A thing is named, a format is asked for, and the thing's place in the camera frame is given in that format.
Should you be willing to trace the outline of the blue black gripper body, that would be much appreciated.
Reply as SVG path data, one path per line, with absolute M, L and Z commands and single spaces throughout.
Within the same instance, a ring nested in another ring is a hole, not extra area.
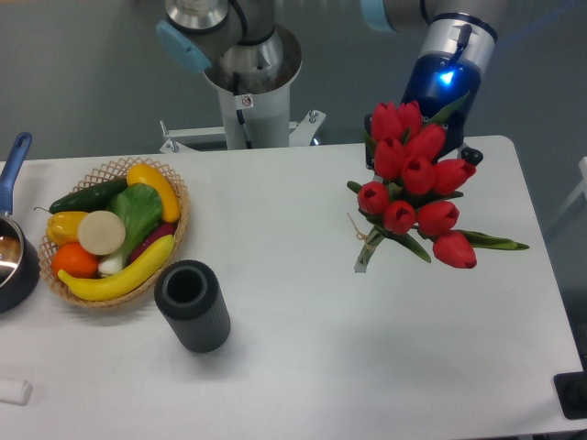
M 415 64 L 401 103 L 417 101 L 422 116 L 434 116 L 446 105 L 467 95 L 467 99 L 445 121 L 446 142 L 441 155 L 462 145 L 464 125 L 481 84 L 481 76 L 470 65 L 458 61 L 447 67 L 445 56 L 423 56 Z

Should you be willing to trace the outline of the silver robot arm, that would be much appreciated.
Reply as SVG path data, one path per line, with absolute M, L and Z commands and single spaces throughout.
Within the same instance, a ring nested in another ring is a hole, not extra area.
M 331 60 L 359 48 L 367 29 L 425 28 L 402 100 L 447 130 L 442 155 L 456 152 L 476 165 L 483 155 L 465 143 L 464 126 L 506 8 L 504 1 L 357 1 L 337 21 L 303 4 L 303 20 L 316 51 Z M 300 123 L 290 119 L 303 55 L 302 40 L 280 23 L 285 12 L 281 1 L 169 1 L 156 27 L 169 56 L 216 89 L 229 149 L 307 145 L 324 120 L 317 111 Z

